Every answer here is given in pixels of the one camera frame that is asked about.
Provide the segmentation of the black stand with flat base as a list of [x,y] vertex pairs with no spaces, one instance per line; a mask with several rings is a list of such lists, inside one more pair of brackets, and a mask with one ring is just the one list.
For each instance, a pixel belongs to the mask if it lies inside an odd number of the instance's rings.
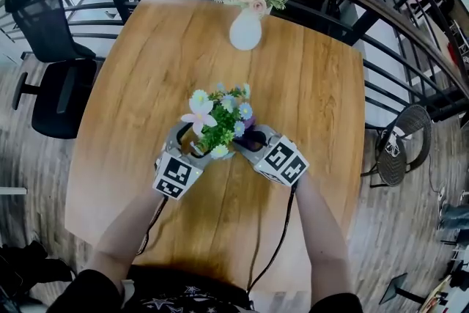
[[402,288],[402,285],[404,284],[406,278],[407,278],[407,273],[403,273],[399,276],[392,278],[382,298],[380,299],[379,304],[383,305],[384,303],[387,303],[393,300],[396,296],[401,296],[405,299],[418,303],[420,306],[422,306],[426,298],[413,294]]

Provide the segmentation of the black star print shirt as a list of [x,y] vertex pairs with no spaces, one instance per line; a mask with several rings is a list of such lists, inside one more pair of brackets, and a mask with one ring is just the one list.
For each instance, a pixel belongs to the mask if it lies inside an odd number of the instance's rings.
[[140,279],[129,263],[99,255],[51,304],[46,313],[259,313],[244,290],[181,273]]

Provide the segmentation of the black mesh office chair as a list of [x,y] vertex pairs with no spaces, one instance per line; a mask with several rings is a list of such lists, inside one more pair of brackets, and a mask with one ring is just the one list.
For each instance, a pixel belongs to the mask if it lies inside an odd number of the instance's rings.
[[63,0],[5,0],[5,10],[23,32],[35,57],[46,65],[40,85],[18,79],[12,99],[35,95],[32,128],[55,139],[74,139],[97,73],[95,53],[70,32]]

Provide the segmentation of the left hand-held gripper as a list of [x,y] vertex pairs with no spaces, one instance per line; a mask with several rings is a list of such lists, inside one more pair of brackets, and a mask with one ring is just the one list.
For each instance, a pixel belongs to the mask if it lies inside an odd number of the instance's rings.
[[155,161],[155,178],[152,187],[175,200],[179,200],[201,177],[206,163],[212,160],[210,152],[190,143],[191,151],[182,152],[182,137],[191,128],[190,122],[173,126]]

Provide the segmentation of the artificial flower bouquet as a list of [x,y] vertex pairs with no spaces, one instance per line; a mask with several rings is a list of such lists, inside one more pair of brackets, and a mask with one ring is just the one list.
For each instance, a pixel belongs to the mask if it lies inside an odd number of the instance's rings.
[[232,143],[244,133],[243,122],[254,116],[250,98],[251,87],[247,83],[232,89],[219,84],[211,93],[195,90],[188,100],[191,112],[181,117],[183,122],[191,123],[197,137],[191,143],[202,152],[210,152],[213,159],[231,157]]

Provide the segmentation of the white ceramic vase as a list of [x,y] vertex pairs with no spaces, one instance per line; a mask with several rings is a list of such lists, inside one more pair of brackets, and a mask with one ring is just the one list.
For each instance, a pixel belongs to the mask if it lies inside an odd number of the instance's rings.
[[259,15],[249,8],[241,10],[229,30],[230,43],[240,51],[250,51],[260,42],[262,26]]

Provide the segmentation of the black bag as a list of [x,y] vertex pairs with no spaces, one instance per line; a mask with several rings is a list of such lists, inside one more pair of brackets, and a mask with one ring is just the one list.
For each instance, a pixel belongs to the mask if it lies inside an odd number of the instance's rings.
[[36,284],[71,282],[75,271],[48,256],[36,240],[23,248],[0,246],[0,313],[46,313],[44,303],[30,296]]

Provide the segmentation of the person's left forearm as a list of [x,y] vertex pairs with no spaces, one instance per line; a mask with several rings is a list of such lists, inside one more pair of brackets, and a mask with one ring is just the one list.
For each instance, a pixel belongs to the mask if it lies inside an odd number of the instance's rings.
[[121,292],[122,282],[126,280],[163,198],[164,195],[154,188],[147,188],[137,195],[103,233],[86,268],[102,273]]

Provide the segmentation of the dark wicker chair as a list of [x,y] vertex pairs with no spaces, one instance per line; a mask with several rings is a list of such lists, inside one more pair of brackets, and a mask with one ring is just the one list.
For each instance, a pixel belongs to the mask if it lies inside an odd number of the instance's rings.
[[[432,120],[427,110],[416,103],[405,107],[387,126],[365,125],[365,129],[377,132],[374,144],[374,164],[361,174],[362,177],[378,175],[381,182],[369,187],[384,188],[398,186],[405,175],[421,166],[429,156],[432,143]],[[422,134],[421,149],[409,161],[405,142],[416,133]]]

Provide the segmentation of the person's right forearm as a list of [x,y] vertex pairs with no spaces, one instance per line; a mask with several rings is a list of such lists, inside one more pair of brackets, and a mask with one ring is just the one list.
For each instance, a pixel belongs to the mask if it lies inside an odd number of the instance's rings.
[[296,198],[311,263],[311,302],[352,291],[347,244],[341,228],[309,173],[298,180]]

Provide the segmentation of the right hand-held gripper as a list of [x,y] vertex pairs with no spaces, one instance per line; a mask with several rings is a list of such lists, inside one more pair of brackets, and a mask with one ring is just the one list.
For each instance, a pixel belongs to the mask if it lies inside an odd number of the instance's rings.
[[258,150],[250,150],[242,145],[234,148],[267,179],[292,187],[309,168],[309,162],[303,157],[296,145],[286,136],[268,125],[257,125],[256,131],[262,135],[263,145]]

